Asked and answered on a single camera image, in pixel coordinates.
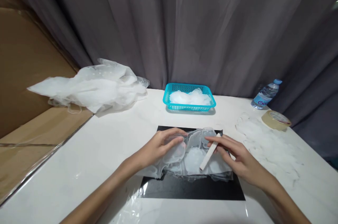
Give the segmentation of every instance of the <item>blue plastic basket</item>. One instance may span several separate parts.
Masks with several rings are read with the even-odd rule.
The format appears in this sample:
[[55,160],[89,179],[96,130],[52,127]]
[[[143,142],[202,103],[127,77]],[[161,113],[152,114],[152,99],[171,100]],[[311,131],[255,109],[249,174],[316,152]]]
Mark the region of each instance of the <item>blue plastic basket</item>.
[[[203,94],[207,94],[210,98],[210,105],[192,105],[192,104],[172,104],[170,103],[169,96],[172,92],[182,91],[185,93],[192,92],[194,89],[200,88]],[[211,90],[205,85],[195,85],[195,84],[184,84],[184,83],[168,83],[164,96],[163,103],[168,106],[169,110],[193,110],[193,111],[208,111],[210,108],[216,106],[214,97],[211,94]]]

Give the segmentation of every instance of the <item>white marble surface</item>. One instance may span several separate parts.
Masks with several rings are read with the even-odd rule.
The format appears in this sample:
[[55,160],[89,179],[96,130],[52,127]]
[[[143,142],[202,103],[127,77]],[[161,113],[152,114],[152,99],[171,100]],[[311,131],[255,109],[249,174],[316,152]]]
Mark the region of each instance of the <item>white marble surface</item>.
[[[226,128],[241,141],[244,136],[234,127],[237,118],[243,112],[255,118],[265,113],[252,108],[249,99],[215,96],[217,106],[209,115],[178,114],[166,109],[164,91],[148,93],[129,110],[91,118],[4,204],[0,223],[59,223],[142,147],[158,125]],[[312,223],[338,223],[338,173],[291,129],[285,133],[300,149],[298,159],[304,163],[299,182],[286,190]],[[244,181],[246,201],[131,198],[126,203],[139,183],[140,178],[133,177],[121,188],[100,223],[272,223],[266,212],[274,214],[268,199]]]

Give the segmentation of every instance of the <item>black mat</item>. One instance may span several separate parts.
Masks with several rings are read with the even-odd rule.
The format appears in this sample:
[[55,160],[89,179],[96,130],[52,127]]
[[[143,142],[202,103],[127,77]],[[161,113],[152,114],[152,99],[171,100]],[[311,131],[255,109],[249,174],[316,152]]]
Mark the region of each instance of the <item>black mat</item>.
[[[159,126],[157,130],[167,130],[171,127]],[[182,128],[186,132],[195,128]],[[212,199],[212,200],[245,200],[243,191],[236,174],[233,181],[213,181],[210,177],[189,182],[176,178],[171,174],[164,174],[161,179],[144,177],[141,183],[141,198],[168,199]]]

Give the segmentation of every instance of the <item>water bottle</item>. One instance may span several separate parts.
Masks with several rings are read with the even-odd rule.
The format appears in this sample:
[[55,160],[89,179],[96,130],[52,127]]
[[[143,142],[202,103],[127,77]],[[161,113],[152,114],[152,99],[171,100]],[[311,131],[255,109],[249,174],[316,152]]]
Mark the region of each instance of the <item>water bottle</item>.
[[265,86],[251,102],[251,106],[262,110],[277,94],[281,80],[275,79],[273,83]]

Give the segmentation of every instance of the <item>bottle label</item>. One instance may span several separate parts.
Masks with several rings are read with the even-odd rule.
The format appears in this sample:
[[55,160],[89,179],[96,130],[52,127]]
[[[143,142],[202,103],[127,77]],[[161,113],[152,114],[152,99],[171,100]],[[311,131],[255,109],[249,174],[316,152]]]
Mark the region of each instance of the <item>bottle label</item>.
[[254,101],[256,104],[259,104],[259,105],[261,105],[261,106],[265,106],[265,105],[267,105],[267,104],[271,101],[271,99],[272,99],[272,98],[268,98],[268,97],[263,98],[263,97],[261,97],[260,95],[257,95],[257,96],[254,98],[253,101]]

